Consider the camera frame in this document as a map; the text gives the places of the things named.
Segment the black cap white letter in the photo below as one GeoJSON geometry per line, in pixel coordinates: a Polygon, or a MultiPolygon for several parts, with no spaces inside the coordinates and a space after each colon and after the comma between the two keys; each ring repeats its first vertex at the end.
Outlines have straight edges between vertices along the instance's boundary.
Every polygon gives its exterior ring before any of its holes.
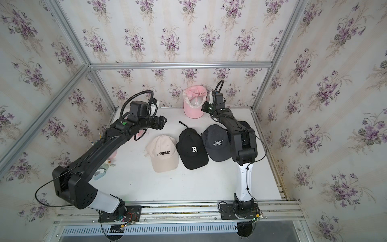
{"type": "Polygon", "coordinates": [[[255,131],[251,128],[251,126],[246,122],[246,121],[240,121],[241,125],[244,126],[244,128],[249,132],[249,133],[255,133],[255,131]]]}

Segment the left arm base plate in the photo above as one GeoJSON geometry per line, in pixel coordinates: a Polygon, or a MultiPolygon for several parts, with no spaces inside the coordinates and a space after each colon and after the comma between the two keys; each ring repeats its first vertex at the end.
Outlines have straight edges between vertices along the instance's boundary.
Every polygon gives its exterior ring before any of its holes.
{"type": "Polygon", "coordinates": [[[100,213],[98,222],[135,223],[140,220],[142,208],[142,206],[125,206],[125,208],[121,206],[118,207],[118,209],[112,214],[102,211],[100,213]]]}

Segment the beige baseball cap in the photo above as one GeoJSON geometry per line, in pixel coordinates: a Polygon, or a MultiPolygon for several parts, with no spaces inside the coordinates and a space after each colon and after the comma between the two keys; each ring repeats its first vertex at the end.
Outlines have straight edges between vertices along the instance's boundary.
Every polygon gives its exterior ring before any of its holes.
{"type": "Polygon", "coordinates": [[[176,144],[177,141],[174,138],[160,135],[147,145],[145,156],[150,157],[155,172],[162,173],[177,169],[179,155],[176,144]]]}

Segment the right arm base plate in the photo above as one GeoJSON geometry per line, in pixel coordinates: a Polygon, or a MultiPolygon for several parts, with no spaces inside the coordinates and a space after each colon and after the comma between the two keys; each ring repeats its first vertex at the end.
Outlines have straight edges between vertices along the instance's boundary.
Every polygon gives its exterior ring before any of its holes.
{"type": "Polygon", "coordinates": [[[218,203],[221,220],[253,220],[263,219],[257,203],[253,201],[237,203],[218,203]]]}

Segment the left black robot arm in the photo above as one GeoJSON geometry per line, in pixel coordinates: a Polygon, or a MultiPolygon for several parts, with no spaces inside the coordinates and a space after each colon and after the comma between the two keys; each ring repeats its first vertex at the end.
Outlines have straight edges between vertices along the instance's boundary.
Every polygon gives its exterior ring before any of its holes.
{"type": "Polygon", "coordinates": [[[66,201],[68,206],[103,211],[121,221],[128,213],[125,202],[96,189],[89,181],[126,142],[141,139],[148,129],[164,128],[167,118],[158,117],[157,111],[157,99],[152,90],[141,91],[127,99],[119,118],[104,130],[102,137],[90,149],[68,166],[54,169],[52,183],[55,194],[66,201]]]}

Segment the dark grey baseball cap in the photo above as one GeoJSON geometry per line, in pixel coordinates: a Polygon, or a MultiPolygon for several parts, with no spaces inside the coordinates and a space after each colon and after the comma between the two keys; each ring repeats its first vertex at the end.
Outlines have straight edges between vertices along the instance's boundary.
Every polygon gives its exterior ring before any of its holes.
{"type": "Polygon", "coordinates": [[[231,158],[231,146],[227,132],[219,125],[210,125],[201,134],[205,149],[215,162],[223,162],[231,158]]]}

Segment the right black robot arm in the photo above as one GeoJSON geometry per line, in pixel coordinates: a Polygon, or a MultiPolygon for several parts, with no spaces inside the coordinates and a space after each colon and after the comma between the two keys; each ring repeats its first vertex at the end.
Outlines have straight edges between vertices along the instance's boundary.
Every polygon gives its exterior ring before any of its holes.
{"type": "Polygon", "coordinates": [[[210,95],[209,101],[202,105],[202,111],[209,114],[209,117],[222,124],[227,131],[230,144],[231,158],[239,168],[239,185],[234,194],[233,210],[238,217],[248,212],[259,212],[257,199],[251,193],[252,170],[256,162],[267,156],[267,148],[264,147],[263,158],[256,160],[258,156],[256,135],[246,122],[238,121],[232,111],[225,106],[226,99],[221,93],[224,80],[219,81],[210,95]]]}

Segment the pink cap back wall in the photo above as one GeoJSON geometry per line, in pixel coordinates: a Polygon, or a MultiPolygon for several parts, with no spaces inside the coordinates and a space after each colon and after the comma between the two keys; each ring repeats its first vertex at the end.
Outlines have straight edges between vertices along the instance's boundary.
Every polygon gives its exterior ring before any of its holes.
{"type": "Polygon", "coordinates": [[[202,105],[207,100],[207,90],[202,85],[188,87],[183,91],[184,114],[190,119],[199,119],[204,115],[202,105]]]}

